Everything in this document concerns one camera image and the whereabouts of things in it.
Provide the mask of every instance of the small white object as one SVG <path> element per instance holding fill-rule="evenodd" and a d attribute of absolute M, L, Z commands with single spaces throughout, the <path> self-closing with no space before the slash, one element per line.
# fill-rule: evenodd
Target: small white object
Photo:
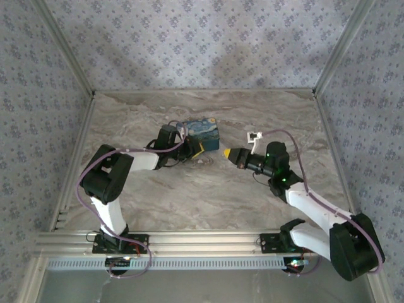
<path fill-rule="evenodd" d="M 249 131 L 247 133 L 247 142 L 249 144 L 254 144 L 252 146 L 252 150 L 251 150 L 251 155 L 254 155 L 255 151 L 258 149 L 259 147 L 259 141 L 260 139 L 262 139 L 263 134 L 261 131 L 255 133 L 254 131 Z"/>
<path fill-rule="evenodd" d="M 185 137 L 185 126 L 179 129 L 179 135 L 181 137 L 181 140 Z"/>

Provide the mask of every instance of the enclosure wall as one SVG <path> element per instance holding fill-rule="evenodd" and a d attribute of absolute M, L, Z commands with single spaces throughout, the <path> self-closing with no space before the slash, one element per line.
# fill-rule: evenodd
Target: enclosure wall
<path fill-rule="evenodd" d="M 30 1 L 0 2 L 0 302 L 13 302 L 89 98 Z"/>
<path fill-rule="evenodd" d="M 313 87 L 356 0 L 45 0 L 96 90 Z"/>
<path fill-rule="evenodd" d="M 357 208 L 386 253 L 404 302 L 404 3 L 376 1 L 320 99 Z"/>

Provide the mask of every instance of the metal corner post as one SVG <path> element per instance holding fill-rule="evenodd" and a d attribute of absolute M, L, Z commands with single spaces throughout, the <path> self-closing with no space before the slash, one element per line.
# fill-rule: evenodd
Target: metal corner post
<path fill-rule="evenodd" d="M 49 10 L 48 6 L 44 2 L 44 0 L 31 0 L 31 2 L 37 10 L 42 21 L 44 22 L 45 27 L 48 29 L 50 35 L 52 36 L 53 41 L 57 45 L 57 48 L 64 56 L 80 87 L 87 95 L 92 95 L 93 90 L 91 84 L 87 80 L 84 71 L 81 69 L 80 64 L 78 63 L 73 54 L 73 51 L 68 44 L 68 41 L 66 40 L 62 30 L 58 27 L 57 22 L 53 17 L 51 11 Z"/>
<path fill-rule="evenodd" d="M 350 44 L 354 40 L 357 32 L 360 29 L 365 17 L 373 7 L 376 0 L 359 0 L 355 9 L 353 10 L 351 17 L 345 26 L 341 37 L 338 39 L 333 52 L 327 60 L 326 66 L 323 69 L 320 77 L 318 78 L 316 85 L 314 86 L 314 94 L 316 97 L 320 96 L 330 79 L 333 77 L 338 65 L 341 63 L 345 53 L 347 52 Z"/>
<path fill-rule="evenodd" d="M 66 210 L 66 207 L 73 194 L 73 186 L 77 178 L 77 171 L 80 165 L 81 154 L 83 153 L 84 142 L 86 140 L 88 128 L 94 110 L 94 97 L 91 96 L 85 111 L 85 115 L 81 122 L 80 132 L 77 136 L 76 144 L 74 145 L 66 178 L 63 182 L 59 198 L 57 199 L 56 208 L 50 221 L 49 231 L 55 231 L 57 221 L 61 212 Z"/>

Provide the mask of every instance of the small box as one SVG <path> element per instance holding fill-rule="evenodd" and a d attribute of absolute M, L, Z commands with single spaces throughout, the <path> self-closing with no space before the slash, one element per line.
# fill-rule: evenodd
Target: small box
<path fill-rule="evenodd" d="M 219 149 L 219 130 L 215 118 L 184 121 L 190 136 L 196 138 L 206 152 Z"/>

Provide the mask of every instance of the fleur-de-lis wallpaper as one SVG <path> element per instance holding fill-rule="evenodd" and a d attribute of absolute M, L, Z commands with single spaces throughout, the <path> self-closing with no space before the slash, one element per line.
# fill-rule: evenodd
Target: fleur-de-lis wallpaper
<path fill-rule="evenodd" d="M 357 207 L 404 302 L 404 3 L 377 1 L 321 97 Z"/>
<path fill-rule="evenodd" d="M 30 1 L 0 3 L 0 302 L 48 228 L 88 97 Z"/>
<path fill-rule="evenodd" d="M 46 0 L 96 90 L 313 87 L 357 0 Z"/>

